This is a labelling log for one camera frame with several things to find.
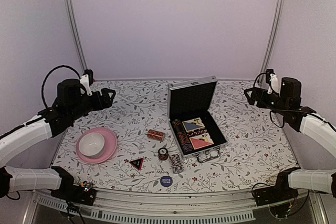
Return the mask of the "orange black chip roll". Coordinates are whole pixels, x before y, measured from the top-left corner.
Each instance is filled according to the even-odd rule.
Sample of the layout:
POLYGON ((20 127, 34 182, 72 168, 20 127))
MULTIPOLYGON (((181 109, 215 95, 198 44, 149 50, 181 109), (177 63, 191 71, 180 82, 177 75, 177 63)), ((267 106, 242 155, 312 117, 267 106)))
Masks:
POLYGON ((163 132, 150 129, 148 130, 147 136, 152 140, 162 142, 164 140, 165 134, 163 132))

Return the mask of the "short chip stack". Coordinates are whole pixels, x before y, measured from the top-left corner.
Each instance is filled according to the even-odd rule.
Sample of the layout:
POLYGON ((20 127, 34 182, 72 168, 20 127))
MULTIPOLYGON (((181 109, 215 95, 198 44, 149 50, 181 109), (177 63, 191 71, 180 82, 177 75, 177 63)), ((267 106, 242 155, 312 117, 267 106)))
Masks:
POLYGON ((158 150, 158 158, 161 161, 165 161, 169 158, 169 152, 166 148, 162 147, 158 150))

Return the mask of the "blue peach chip stack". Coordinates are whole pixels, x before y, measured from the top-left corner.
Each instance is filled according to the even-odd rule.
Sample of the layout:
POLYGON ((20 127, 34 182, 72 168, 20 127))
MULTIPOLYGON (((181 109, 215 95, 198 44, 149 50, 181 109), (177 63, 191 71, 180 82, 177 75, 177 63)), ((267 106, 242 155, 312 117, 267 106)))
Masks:
POLYGON ((179 174, 184 170, 182 160, 179 154, 172 154, 169 156, 169 159, 172 167, 172 172, 174 174, 179 174))

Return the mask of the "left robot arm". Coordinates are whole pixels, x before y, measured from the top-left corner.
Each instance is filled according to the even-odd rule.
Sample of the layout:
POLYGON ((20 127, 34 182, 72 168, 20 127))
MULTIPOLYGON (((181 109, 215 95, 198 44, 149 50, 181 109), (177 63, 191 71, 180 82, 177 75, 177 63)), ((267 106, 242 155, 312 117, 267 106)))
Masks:
POLYGON ((75 120, 92 111, 110 108, 115 96, 116 92, 108 88, 92 92, 87 76, 59 83, 52 106, 1 135, 1 197, 21 190, 49 189, 67 200, 75 199, 78 188, 73 176, 63 168, 19 169, 7 166, 7 163, 37 143, 63 133, 75 120))

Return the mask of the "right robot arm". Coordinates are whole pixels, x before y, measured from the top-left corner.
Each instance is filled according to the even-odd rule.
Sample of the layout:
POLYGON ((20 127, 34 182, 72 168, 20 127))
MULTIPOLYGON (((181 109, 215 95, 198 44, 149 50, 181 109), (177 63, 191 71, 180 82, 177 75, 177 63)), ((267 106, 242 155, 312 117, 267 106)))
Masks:
MULTIPOLYGON (((248 103, 280 114, 283 124, 288 124, 296 132, 313 139, 335 156, 335 126, 310 107, 301 106, 301 82, 295 78, 283 77, 279 91, 273 88, 273 78, 269 78, 268 84, 268 89, 251 87, 244 90, 248 103)), ((313 190, 335 197, 335 169, 311 170, 296 167, 284 170, 277 175, 271 196, 276 201, 282 201, 291 194, 292 189, 313 190)))

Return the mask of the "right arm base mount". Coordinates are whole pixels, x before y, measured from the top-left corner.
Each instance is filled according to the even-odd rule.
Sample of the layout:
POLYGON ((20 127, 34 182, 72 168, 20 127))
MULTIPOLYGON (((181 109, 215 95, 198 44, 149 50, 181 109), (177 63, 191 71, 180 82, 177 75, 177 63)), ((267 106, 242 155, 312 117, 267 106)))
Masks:
POLYGON ((297 189, 290 188, 286 184, 270 186, 265 183, 256 183, 251 189, 251 194, 257 206, 274 204, 299 196, 297 189))

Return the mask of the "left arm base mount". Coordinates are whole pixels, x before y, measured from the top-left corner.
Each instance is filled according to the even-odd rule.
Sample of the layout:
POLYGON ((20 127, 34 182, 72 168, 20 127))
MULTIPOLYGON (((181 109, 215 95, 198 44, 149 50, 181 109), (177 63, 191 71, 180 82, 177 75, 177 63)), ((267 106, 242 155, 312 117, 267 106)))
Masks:
POLYGON ((93 183, 85 180, 79 185, 73 184, 62 189, 51 190, 50 194, 55 198, 63 199, 71 203, 93 206, 97 191, 94 189, 93 183))

